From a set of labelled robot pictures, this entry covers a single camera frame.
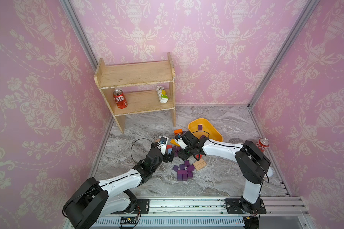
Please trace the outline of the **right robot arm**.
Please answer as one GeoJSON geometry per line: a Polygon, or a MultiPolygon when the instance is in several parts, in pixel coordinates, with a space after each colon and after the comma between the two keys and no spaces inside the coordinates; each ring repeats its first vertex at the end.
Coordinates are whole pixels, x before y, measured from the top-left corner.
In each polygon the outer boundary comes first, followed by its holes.
{"type": "Polygon", "coordinates": [[[264,210],[261,202],[261,189],[264,182],[269,182],[273,175],[271,161],[252,141],[240,144],[218,142],[209,137],[197,138],[190,131],[175,137],[181,150],[178,156],[186,160],[191,156],[218,156],[236,162],[245,178],[244,191],[238,207],[251,215],[264,210]]]}

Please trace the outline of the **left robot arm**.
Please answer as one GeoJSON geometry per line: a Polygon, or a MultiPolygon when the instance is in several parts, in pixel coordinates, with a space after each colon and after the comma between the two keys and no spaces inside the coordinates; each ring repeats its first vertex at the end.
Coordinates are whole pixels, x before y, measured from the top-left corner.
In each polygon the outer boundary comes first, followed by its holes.
{"type": "Polygon", "coordinates": [[[152,143],[144,160],[119,176],[96,180],[88,178],[64,204],[62,214],[76,229],[89,229],[99,218],[123,212],[136,213],[138,199],[131,189],[149,181],[163,162],[172,162],[174,152],[166,144],[152,143]]]}

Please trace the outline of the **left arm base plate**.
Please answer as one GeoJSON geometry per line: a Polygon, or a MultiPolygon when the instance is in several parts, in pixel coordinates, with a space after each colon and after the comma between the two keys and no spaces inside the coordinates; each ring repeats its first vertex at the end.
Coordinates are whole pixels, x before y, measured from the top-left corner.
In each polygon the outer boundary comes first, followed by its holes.
{"type": "Polygon", "coordinates": [[[112,215],[127,215],[127,214],[149,214],[150,199],[140,198],[136,201],[132,201],[131,204],[126,208],[125,211],[117,211],[112,213],[112,215]]]}

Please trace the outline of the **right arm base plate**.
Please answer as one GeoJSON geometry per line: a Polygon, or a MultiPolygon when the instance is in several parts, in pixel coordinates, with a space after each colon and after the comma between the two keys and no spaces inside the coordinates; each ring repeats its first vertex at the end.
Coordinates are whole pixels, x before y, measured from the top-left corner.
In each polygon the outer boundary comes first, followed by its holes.
{"type": "Polygon", "coordinates": [[[266,208],[262,199],[258,199],[256,203],[251,204],[243,198],[227,198],[223,207],[228,214],[248,214],[258,216],[259,214],[266,214],[266,208]]]}

